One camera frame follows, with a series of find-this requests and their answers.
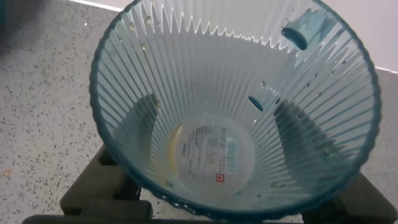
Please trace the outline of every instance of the barcode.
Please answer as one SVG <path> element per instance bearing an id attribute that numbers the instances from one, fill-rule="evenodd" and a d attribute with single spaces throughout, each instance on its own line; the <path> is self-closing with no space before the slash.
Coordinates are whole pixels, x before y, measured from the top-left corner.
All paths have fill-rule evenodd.
<path id="1" fill-rule="evenodd" d="M 229 172 L 236 171 L 236 150 L 238 144 L 235 140 L 227 141 L 226 145 L 226 170 Z"/>

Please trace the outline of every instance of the ribbed glass bowl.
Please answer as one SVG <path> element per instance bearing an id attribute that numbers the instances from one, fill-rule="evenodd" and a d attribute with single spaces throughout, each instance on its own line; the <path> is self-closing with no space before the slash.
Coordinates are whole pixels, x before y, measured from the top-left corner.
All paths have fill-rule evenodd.
<path id="1" fill-rule="evenodd" d="M 100 40 L 90 81 L 124 170 L 214 219 L 319 205 L 358 173 L 380 121 L 373 63 L 320 1 L 134 1 Z"/>

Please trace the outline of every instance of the bowl rim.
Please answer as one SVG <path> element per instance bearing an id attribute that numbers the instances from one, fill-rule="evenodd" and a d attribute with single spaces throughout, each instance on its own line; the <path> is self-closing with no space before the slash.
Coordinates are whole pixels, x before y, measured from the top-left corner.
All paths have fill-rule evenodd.
<path id="1" fill-rule="evenodd" d="M 149 180 L 145 177 L 138 169 L 134 166 L 130 166 L 126 158 L 117 152 L 117 147 L 114 144 L 111 134 L 103 122 L 103 116 L 100 113 L 100 103 L 98 98 L 98 64 L 101 58 L 101 51 L 104 49 L 106 40 L 109 39 L 111 31 L 116 27 L 117 21 L 122 19 L 122 15 L 130 11 L 135 7 L 141 0 L 133 0 L 132 3 L 128 4 L 124 10 L 119 12 L 119 14 L 112 20 L 108 28 L 104 32 L 104 36 L 100 39 L 99 44 L 95 50 L 95 56 L 91 63 L 90 72 L 90 104 L 93 109 L 94 121 L 97 125 L 98 133 L 101 136 L 104 145 L 109 149 L 109 153 L 113 159 L 124 169 L 129 176 L 137 182 L 141 187 L 149 190 L 157 198 L 167 201 L 171 206 L 176 208 L 183 208 L 186 211 L 194 215 L 205 215 L 212 219 L 225 219 L 234 220 L 236 222 L 258 222 L 263 220 L 276 220 L 283 218 L 287 215 L 296 215 L 309 209 L 313 209 L 319 206 L 322 202 L 332 199 L 333 196 L 348 185 L 349 181 L 359 172 L 360 167 L 367 161 L 369 157 L 370 150 L 374 147 L 376 136 L 379 132 L 379 123 L 381 120 L 381 91 L 378 85 L 377 74 L 374 69 L 374 64 L 370 59 L 368 51 L 364 48 L 362 41 L 358 38 L 355 31 L 329 6 L 327 6 L 321 0 L 308 0 L 318 4 L 326 12 L 330 13 L 337 22 L 339 22 L 343 28 L 350 34 L 351 38 L 356 42 L 358 50 L 363 54 L 363 59 L 367 63 L 368 72 L 371 75 L 371 82 L 373 84 L 374 92 L 374 105 L 373 105 L 373 118 L 371 120 L 371 129 L 366 136 L 366 141 L 362 145 L 362 149 L 358 154 L 357 158 L 351 165 L 351 170 L 347 172 L 336 185 L 330 187 L 328 190 L 322 194 L 310 198 L 308 200 L 302 200 L 297 203 L 290 205 L 285 205 L 280 208 L 270 209 L 270 210 L 252 210 L 252 211 L 239 211 L 239 210 L 226 210 L 215 207 L 209 207 L 206 205 L 201 205 L 190 200 L 181 198 L 172 192 L 160 187 L 155 182 Z"/>

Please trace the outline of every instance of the bowl base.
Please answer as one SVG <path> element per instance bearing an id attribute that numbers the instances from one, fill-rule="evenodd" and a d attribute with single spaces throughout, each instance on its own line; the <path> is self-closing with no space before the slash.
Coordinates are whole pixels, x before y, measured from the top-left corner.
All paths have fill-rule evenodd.
<path id="1" fill-rule="evenodd" d="M 211 113 L 184 120 L 169 140 L 169 161 L 176 179 L 195 194 L 234 194 L 251 176 L 254 156 L 246 129 Z"/>

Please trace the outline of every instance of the water droplet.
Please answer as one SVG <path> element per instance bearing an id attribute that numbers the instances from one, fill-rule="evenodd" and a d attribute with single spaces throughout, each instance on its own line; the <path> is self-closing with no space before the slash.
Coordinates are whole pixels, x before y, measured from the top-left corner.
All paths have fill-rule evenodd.
<path id="1" fill-rule="evenodd" d="M 130 22 L 130 30 L 134 31 L 136 29 L 135 25 L 133 22 Z"/>
<path id="2" fill-rule="evenodd" d="M 146 22 L 147 22 L 148 25 L 151 25 L 151 24 L 152 24 L 152 18 L 151 18 L 151 16 L 147 16 Z"/>

